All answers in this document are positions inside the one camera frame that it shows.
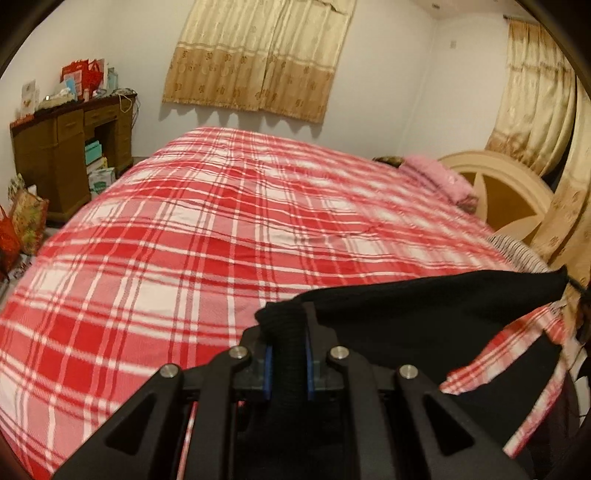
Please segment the floral gift bag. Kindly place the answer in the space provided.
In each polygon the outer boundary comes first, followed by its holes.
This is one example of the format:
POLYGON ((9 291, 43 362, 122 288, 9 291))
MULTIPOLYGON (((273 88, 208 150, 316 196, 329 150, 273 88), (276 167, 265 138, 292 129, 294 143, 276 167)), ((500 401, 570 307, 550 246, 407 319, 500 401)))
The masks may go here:
POLYGON ((34 256, 39 251, 47 220, 49 201, 28 190, 19 190, 13 200, 10 219, 21 252, 34 256))

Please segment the beige window curtain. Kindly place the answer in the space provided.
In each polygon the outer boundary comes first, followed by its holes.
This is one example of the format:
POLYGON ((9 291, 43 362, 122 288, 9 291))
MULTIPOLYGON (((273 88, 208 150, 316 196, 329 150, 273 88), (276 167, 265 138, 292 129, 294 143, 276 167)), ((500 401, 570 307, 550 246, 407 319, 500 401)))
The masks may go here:
POLYGON ((354 1, 196 1, 162 100, 321 124, 355 9, 354 1))

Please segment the dark wooden dresser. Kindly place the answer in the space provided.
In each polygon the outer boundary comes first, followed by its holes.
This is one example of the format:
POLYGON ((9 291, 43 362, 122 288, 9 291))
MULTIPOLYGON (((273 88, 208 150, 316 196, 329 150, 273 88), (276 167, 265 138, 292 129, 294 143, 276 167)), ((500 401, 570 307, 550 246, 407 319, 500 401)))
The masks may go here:
POLYGON ((67 223, 91 200, 85 165, 88 142, 100 143, 116 176, 132 165, 136 101, 137 93, 127 90, 43 110, 10 126, 16 172, 49 201, 50 223, 67 223))

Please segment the red gift bag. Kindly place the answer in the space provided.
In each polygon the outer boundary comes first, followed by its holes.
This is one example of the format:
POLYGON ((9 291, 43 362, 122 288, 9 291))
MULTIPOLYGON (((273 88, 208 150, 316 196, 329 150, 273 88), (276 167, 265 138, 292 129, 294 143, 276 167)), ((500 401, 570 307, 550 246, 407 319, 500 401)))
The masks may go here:
POLYGON ((82 99, 85 91, 92 95, 103 87, 104 70, 104 59, 77 60, 62 68, 60 81, 65 82, 67 87, 73 86, 74 94, 82 99))

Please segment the cream wooden headboard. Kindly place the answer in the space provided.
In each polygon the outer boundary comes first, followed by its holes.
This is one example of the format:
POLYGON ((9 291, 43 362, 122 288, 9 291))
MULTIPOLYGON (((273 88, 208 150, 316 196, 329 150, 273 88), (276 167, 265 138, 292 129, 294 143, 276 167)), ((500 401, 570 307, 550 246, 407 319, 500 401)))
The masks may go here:
POLYGON ((529 245, 550 209, 553 192, 526 166, 511 157, 473 150, 440 159, 461 174, 478 196, 475 215, 495 233, 529 245))

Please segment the pink folded blanket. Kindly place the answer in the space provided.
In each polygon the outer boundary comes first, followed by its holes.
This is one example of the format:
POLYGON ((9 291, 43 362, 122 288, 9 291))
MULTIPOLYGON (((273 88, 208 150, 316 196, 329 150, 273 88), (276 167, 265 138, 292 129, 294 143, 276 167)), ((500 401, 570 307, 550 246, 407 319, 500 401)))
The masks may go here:
POLYGON ((428 190, 445 196, 452 204, 469 214, 475 214, 479 196, 461 174, 440 161, 422 156, 402 158, 399 170, 428 190))

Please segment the black pants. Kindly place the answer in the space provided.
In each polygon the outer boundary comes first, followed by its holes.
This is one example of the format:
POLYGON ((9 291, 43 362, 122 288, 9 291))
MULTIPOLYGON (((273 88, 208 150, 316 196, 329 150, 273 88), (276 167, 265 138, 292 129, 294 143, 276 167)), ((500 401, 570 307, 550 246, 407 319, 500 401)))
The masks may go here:
MULTIPOLYGON (((507 326, 558 301, 566 268, 545 273, 482 270, 382 284, 342 286, 267 303, 254 317, 267 344, 303 337, 305 305, 342 346, 390 369, 412 364, 435 384, 469 366, 507 326)), ((524 426, 555 373, 562 348, 542 333, 495 377, 456 403, 499 445, 524 426)))

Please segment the beige side curtain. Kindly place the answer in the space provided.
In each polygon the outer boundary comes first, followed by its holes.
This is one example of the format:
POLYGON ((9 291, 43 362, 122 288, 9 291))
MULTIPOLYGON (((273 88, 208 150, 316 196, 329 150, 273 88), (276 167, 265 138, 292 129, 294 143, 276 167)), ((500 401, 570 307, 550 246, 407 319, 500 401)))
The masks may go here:
POLYGON ((540 25, 509 22, 507 84, 487 148, 545 177, 566 157, 533 249, 590 284, 590 97, 540 25))

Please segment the striped pillow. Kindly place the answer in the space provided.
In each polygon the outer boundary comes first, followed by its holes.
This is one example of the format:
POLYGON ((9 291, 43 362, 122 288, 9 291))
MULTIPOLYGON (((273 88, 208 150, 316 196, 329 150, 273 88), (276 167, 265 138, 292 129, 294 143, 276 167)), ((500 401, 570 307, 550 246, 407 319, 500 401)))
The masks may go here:
POLYGON ((521 240, 511 236, 494 234, 488 241, 522 273, 546 273, 550 271, 541 257, 521 240))

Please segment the teal box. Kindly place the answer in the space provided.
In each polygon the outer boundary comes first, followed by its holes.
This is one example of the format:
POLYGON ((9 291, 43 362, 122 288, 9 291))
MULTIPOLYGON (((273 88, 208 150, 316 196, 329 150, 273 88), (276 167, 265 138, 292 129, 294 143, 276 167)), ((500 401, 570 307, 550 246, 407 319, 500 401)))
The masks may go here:
POLYGON ((90 165, 96 160, 99 160, 102 154, 102 145, 99 141, 90 142, 85 146, 85 164, 90 165))

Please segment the red white plaid bedspread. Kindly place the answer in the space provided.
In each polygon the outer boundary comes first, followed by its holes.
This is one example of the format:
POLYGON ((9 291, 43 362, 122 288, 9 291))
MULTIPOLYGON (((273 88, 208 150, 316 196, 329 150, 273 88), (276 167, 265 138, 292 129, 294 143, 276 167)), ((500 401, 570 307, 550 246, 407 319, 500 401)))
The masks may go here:
POLYGON ((506 270, 489 228, 391 166, 197 128, 42 247, 1 313, 1 432, 47 479, 161 365, 315 288, 506 270))

